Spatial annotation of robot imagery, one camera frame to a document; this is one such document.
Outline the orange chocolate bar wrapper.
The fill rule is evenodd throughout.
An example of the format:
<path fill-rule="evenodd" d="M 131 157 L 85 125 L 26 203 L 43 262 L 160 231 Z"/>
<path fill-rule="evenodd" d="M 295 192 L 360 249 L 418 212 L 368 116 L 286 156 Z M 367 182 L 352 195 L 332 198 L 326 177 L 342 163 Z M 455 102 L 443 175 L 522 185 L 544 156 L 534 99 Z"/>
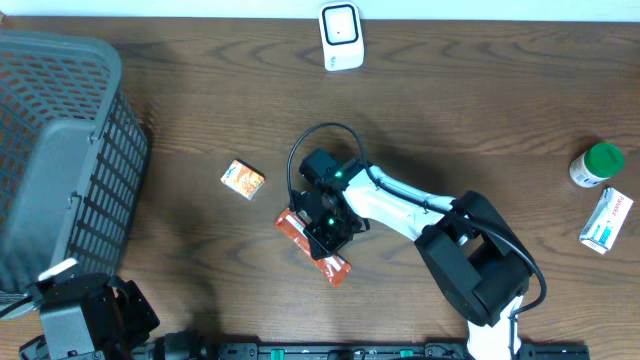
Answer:
<path fill-rule="evenodd" d="M 314 260 L 311 257 L 309 239 L 304 234 L 305 226 L 306 223 L 289 209 L 285 209 L 274 221 L 274 227 L 294 242 L 313 261 L 329 283 L 337 288 L 352 269 L 351 264 L 339 255 Z"/>

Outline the small orange snack packet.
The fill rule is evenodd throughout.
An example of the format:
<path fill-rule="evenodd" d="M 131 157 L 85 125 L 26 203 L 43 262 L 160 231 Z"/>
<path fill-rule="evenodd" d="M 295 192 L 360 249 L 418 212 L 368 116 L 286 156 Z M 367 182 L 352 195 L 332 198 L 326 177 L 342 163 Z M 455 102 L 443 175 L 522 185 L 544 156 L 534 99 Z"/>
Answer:
<path fill-rule="evenodd" d="M 265 178 L 241 161 L 233 160 L 220 181 L 245 199 L 252 200 L 265 183 Z"/>

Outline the green lid white jar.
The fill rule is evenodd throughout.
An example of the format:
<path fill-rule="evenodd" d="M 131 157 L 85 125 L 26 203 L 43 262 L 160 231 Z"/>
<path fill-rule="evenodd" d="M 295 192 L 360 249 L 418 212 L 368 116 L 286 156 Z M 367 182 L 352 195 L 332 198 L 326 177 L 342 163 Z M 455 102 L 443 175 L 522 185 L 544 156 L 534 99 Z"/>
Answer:
<path fill-rule="evenodd" d="M 620 173 L 624 165 L 622 151 L 613 144 L 601 142 L 571 162 L 569 176 L 576 185 L 593 188 Z"/>

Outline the white blue medicine box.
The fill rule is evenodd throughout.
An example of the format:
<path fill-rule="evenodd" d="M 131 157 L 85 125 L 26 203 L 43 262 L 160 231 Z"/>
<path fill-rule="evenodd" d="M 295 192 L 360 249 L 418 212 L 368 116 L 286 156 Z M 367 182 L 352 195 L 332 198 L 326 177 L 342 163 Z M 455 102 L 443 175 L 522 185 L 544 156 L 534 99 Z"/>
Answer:
<path fill-rule="evenodd" d="M 613 187 L 607 187 L 579 235 L 579 241 L 604 255 L 609 252 L 634 201 Z"/>

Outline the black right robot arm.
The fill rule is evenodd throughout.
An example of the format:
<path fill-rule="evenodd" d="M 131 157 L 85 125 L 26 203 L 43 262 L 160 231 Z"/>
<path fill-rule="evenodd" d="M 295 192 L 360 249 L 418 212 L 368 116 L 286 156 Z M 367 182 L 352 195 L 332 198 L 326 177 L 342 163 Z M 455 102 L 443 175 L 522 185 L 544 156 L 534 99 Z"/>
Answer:
<path fill-rule="evenodd" d="M 292 194 L 293 210 L 315 260 L 327 260 L 379 222 L 411 240 L 451 306 L 467 320 L 474 359 L 515 359 L 522 348 L 518 316 L 529 279 L 539 270 L 493 205 L 469 191 L 433 195 L 354 159 L 317 149 L 299 167 L 311 190 Z"/>

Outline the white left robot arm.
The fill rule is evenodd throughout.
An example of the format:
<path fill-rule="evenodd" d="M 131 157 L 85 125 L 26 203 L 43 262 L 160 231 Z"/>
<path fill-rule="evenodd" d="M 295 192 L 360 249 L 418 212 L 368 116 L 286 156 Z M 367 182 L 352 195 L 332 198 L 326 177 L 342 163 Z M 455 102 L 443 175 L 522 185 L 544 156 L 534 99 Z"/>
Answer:
<path fill-rule="evenodd" d="M 57 275 L 31 286 L 43 334 L 20 360 L 131 359 L 160 321 L 131 280 L 92 273 Z"/>

